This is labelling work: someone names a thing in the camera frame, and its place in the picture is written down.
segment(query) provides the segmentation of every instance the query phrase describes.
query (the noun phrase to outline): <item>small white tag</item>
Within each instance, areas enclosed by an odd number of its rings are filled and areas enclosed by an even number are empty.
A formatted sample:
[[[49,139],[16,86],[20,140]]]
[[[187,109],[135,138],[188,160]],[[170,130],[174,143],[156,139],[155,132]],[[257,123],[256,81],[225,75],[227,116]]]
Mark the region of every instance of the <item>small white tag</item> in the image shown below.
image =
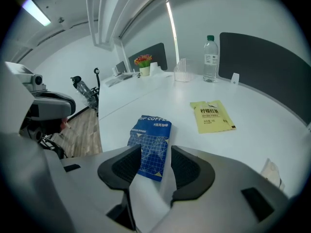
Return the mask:
[[[238,85],[239,84],[239,78],[240,78],[239,73],[233,73],[231,83]]]
[[[217,54],[205,54],[204,63],[206,65],[217,65],[218,55]]]

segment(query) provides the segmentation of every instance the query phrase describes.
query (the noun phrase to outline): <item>potted plant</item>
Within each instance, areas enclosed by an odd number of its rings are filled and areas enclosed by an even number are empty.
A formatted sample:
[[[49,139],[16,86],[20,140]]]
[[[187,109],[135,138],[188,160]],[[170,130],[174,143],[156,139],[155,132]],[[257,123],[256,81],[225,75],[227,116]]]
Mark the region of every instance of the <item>potted plant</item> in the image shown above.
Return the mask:
[[[141,76],[150,75],[151,60],[152,60],[152,56],[150,54],[145,54],[145,55],[141,55],[134,61],[135,65],[139,66],[139,72]]]

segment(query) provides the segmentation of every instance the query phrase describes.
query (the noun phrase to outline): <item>office chair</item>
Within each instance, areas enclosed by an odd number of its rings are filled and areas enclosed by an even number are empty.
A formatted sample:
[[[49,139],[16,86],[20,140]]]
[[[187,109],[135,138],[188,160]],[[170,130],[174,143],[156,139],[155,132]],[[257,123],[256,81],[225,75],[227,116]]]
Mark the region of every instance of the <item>office chair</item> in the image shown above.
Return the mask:
[[[94,109],[98,116],[98,95],[99,88],[94,87],[89,89],[88,86],[82,81],[80,76],[71,77],[73,87],[77,89],[87,100],[87,106]]]

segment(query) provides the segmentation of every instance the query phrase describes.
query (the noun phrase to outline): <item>water bottle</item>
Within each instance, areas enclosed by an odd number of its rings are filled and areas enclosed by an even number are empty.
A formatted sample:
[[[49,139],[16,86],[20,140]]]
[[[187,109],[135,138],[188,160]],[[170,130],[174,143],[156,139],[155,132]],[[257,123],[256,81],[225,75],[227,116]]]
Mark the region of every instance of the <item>water bottle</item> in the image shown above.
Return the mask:
[[[203,79],[206,82],[215,82],[218,64],[218,46],[214,42],[214,36],[208,35],[204,46],[204,73]]]

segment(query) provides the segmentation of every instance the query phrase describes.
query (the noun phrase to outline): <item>ceiling light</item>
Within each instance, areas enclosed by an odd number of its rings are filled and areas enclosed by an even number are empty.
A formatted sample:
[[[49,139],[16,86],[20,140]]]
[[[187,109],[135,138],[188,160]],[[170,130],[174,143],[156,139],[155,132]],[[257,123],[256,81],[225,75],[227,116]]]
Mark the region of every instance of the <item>ceiling light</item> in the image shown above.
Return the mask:
[[[35,19],[37,19],[43,26],[47,26],[51,21],[43,14],[43,12],[35,5],[32,0],[26,0],[22,7]]]

